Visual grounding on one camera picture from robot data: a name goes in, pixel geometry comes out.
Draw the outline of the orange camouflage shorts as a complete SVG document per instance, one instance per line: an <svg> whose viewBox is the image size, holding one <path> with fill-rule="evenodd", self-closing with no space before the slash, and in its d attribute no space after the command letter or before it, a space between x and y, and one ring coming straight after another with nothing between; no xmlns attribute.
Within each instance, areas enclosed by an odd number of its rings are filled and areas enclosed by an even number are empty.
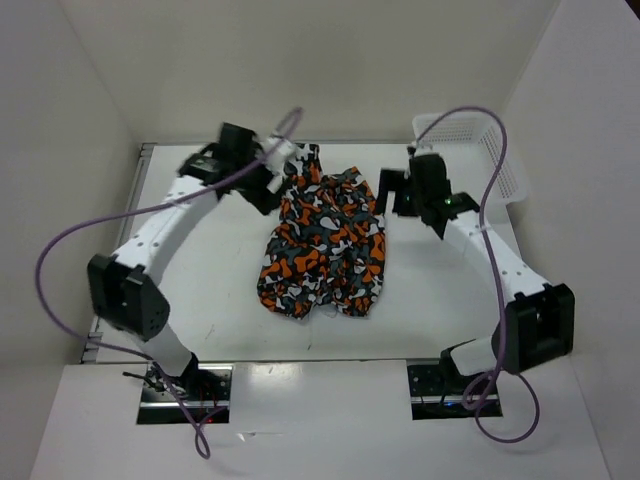
<svg viewBox="0 0 640 480"><path fill-rule="evenodd" d="M385 218L367 180L355 166L324 173L316 144L299 145L284 173L279 223L257 279L261 305L296 320L325 306L366 317L386 263Z"/></svg>

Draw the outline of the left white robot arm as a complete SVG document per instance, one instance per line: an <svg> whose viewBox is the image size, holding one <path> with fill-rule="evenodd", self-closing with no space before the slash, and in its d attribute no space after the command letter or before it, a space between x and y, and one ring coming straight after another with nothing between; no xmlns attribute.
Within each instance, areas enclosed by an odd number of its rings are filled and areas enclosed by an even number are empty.
<svg viewBox="0 0 640 480"><path fill-rule="evenodd" d="M225 123L217 141L179 167L163 201L111 255L94 255L87 273L95 314L124 333L155 362L165 389L185 400L214 385L169 325L171 307L160 290L166 268L197 224L236 191L261 214L275 209L283 170L297 153L280 133L265 139Z"/></svg>

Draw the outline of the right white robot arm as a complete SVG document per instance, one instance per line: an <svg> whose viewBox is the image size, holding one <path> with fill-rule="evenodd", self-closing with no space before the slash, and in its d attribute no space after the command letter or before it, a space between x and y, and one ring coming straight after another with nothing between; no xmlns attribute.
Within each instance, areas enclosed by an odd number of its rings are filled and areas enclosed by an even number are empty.
<svg viewBox="0 0 640 480"><path fill-rule="evenodd" d="M382 170L375 210L419 218L497 294L494 331L441 352L438 378L446 391L460 393L495 369L520 374L572 352L573 291L531 269L482 219L479 204L453 191L440 155L412 156L405 171Z"/></svg>

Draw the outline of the white plastic basket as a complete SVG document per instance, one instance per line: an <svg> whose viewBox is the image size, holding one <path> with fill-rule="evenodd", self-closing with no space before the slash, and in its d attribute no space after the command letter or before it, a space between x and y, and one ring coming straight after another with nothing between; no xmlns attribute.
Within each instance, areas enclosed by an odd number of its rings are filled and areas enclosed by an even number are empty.
<svg viewBox="0 0 640 480"><path fill-rule="evenodd" d="M491 179L502 149L501 130L495 120L481 112L457 112L438 122L438 114L421 114L412 120L419 147L444 159L456 192L464 191L479 202ZM528 197L529 183L519 152L508 143L505 160L487 203L508 205Z"/></svg>

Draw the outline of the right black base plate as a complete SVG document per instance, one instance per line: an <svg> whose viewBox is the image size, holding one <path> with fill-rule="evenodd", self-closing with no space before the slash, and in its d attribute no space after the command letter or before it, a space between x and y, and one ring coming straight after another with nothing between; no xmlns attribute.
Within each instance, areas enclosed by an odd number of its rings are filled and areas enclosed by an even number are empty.
<svg viewBox="0 0 640 480"><path fill-rule="evenodd" d="M446 380L435 359L408 362L406 369L414 421L474 417L475 411L462 405L464 390L472 377Z"/></svg>

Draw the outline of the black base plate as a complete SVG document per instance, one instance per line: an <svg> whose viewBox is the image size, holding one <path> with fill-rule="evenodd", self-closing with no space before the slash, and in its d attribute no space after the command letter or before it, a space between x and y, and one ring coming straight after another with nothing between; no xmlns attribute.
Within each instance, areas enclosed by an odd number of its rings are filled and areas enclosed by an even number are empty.
<svg viewBox="0 0 640 480"><path fill-rule="evenodd" d="M233 366L202 363L200 370L207 372L204 386L185 390L175 385L176 392L197 423L228 423ZM129 372L124 372L123 375L142 382L136 421L138 425L172 425L188 422L154 366L149 366L144 375Z"/></svg>
<svg viewBox="0 0 640 480"><path fill-rule="evenodd" d="M406 369L414 421L474 417L475 411L462 405L464 390L472 377L446 380L435 359L408 362Z"/></svg>

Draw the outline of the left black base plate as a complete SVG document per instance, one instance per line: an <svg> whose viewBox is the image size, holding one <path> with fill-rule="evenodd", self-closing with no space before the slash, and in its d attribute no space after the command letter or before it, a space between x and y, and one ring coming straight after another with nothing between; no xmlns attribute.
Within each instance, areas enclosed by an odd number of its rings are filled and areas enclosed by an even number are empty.
<svg viewBox="0 0 640 480"><path fill-rule="evenodd" d="M175 385L176 392L197 423L228 423L233 366L202 363L200 370L207 372L204 386L185 390ZM124 372L123 375L142 382L136 421L138 425L172 425L188 422L154 366L149 366L144 375L129 372Z"/></svg>

